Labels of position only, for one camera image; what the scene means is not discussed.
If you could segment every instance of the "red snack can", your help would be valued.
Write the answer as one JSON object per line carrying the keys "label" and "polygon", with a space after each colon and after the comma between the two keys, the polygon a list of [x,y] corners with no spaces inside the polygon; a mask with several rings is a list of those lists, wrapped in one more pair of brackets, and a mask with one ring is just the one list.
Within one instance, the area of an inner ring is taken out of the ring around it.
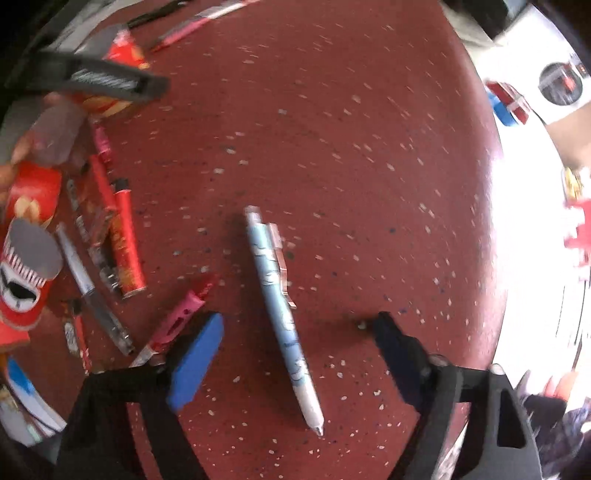
{"label": "red snack can", "polygon": [[30,161],[19,163],[17,176],[8,192],[5,224],[13,218],[24,218],[46,228],[56,212],[60,188],[59,171]]}
{"label": "red snack can", "polygon": [[0,258],[0,319],[16,330],[32,329],[62,264],[60,248],[50,233],[15,218]]}

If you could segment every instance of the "pen clip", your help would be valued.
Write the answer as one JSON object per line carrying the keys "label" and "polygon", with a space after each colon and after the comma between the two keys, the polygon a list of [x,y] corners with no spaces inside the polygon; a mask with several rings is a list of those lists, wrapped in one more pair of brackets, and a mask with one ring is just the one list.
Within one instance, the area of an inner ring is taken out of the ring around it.
{"label": "pen clip", "polygon": [[277,224],[269,223],[268,226],[269,233],[271,234],[271,245],[273,246],[275,258],[277,259],[277,264],[279,265],[279,285],[281,287],[281,291],[283,292],[283,296],[287,301],[287,304],[295,310],[297,308],[296,304],[287,293],[287,265],[285,264],[285,259],[283,258],[281,235],[279,235]]}

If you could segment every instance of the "light blue pen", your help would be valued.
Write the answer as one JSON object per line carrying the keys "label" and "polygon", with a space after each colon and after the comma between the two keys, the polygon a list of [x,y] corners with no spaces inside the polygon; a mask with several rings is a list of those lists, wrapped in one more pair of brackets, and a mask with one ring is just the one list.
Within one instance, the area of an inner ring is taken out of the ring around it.
{"label": "light blue pen", "polygon": [[291,385],[306,423],[322,437],[324,416],[291,315],[291,309],[295,309],[296,305],[287,294],[287,269],[281,253],[281,237],[277,225],[262,223],[261,211],[257,207],[248,206],[244,211],[267,313],[290,373]]}

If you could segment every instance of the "silver pen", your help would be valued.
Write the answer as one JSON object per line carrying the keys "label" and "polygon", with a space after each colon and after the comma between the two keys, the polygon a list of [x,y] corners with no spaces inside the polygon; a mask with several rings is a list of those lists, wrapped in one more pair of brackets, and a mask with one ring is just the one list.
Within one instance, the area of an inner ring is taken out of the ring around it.
{"label": "silver pen", "polygon": [[109,310],[103,297],[95,288],[95,285],[92,283],[88,272],[84,268],[82,260],[80,260],[72,241],[66,234],[66,229],[63,223],[60,223],[57,226],[56,235],[60,241],[61,249],[64,251],[68,267],[70,267],[72,276],[74,277],[74,280],[76,280],[80,293],[82,293],[82,298],[92,312],[92,316],[97,322],[99,322],[102,329],[107,335],[109,335],[110,339],[113,340],[113,343],[121,353],[124,355],[133,353],[134,346],[129,333],[125,330],[123,325],[121,325],[121,322],[113,312]]}

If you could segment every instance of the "finger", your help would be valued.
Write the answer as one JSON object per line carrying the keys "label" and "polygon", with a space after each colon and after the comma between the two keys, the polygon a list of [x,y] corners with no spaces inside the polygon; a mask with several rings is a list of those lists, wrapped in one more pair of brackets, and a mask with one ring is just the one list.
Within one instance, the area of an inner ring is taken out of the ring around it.
{"label": "finger", "polygon": [[3,207],[8,200],[8,192],[0,192],[0,207]]}
{"label": "finger", "polygon": [[60,95],[57,92],[51,92],[43,97],[43,102],[47,106],[54,106],[60,103],[64,99],[63,95]]}
{"label": "finger", "polygon": [[17,140],[17,144],[12,150],[12,157],[10,163],[12,165],[24,160],[27,155],[33,150],[33,132],[26,132],[21,138]]}
{"label": "finger", "polygon": [[0,165],[0,192],[10,188],[10,185],[17,176],[17,168],[10,163]]}

